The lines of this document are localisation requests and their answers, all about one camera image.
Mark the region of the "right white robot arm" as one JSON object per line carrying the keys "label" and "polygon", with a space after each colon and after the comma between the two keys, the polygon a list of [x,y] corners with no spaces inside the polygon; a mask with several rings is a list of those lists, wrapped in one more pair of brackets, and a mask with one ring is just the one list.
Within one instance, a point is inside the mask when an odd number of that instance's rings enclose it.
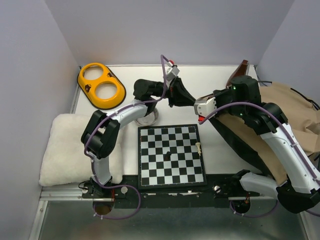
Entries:
{"label": "right white robot arm", "polygon": [[199,122],[209,121],[244,161],[221,190],[229,196],[255,192],[298,214],[320,202],[320,108],[293,88],[261,86],[248,75],[195,101]]}

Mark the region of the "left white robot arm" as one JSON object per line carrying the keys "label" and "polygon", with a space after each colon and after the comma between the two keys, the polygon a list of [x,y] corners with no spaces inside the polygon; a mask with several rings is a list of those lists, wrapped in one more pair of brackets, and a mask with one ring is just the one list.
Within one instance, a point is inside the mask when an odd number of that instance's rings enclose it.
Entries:
{"label": "left white robot arm", "polygon": [[187,91],[181,78],[175,77],[170,84],[138,79],[133,86],[134,100],[112,113],[96,110],[82,136],[84,154],[90,158],[92,179],[96,182],[93,191],[101,198],[111,191],[109,156],[114,150],[119,131],[129,123],[146,117],[162,99],[168,99],[170,107],[190,107],[196,99]]}

